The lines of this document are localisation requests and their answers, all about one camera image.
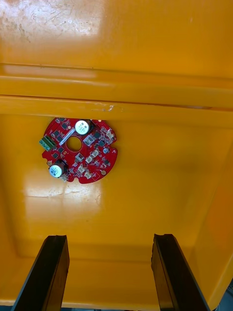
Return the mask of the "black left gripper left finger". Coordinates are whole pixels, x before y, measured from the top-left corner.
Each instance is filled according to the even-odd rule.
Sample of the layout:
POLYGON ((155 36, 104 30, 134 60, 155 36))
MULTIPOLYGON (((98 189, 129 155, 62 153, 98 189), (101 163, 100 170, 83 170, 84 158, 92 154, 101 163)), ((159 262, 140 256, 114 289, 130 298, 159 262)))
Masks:
POLYGON ((12 307, 13 311, 59 311, 69 269, 67 236, 47 236, 12 307))

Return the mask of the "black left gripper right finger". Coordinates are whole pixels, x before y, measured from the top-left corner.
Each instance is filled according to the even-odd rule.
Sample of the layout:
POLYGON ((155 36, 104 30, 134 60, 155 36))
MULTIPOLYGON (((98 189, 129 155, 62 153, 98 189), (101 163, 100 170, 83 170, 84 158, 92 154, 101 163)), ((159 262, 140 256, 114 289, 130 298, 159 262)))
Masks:
POLYGON ((172 234, 154 235, 151 268, 161 311, 210 309, 172 234))

